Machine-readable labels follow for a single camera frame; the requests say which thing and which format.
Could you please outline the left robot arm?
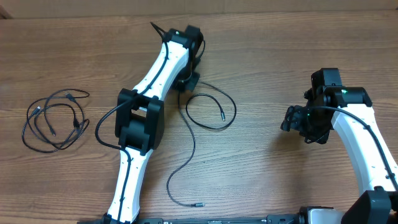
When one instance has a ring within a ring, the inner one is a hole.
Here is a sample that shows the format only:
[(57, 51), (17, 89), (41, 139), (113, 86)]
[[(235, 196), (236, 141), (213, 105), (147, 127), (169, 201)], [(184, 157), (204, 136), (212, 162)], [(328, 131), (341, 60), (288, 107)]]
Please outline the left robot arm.
[(135, 223), (146, 166), (164, 134), (164, 101), (169, 90), (193, 91), (200, 75), (197, 54), (204, 45), (200, 28), (164, 31), (158, 26), (161, 51), (147, 75), (132, 90), (123, 88), (118, 104), (109, 111), (116, 115), (115, 135), (120, 166), (113, 201), (100, 223)]

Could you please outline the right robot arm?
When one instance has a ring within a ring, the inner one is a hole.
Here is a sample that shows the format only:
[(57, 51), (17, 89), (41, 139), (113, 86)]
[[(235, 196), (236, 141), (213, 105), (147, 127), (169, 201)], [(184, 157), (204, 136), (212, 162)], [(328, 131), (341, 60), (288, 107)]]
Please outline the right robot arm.
[(334, 130), (341, 138), (358, 182), (359, 198), (346, 211), (308, 206), (284, 223), (397, 223), (397, 163), (377, 126), (373, 103), (363, 87), (342, 84), (337, 68), (311, 76), (305, 106), (290, 106), (280, 126), (299, 132), (307, 144), (324, 144)]

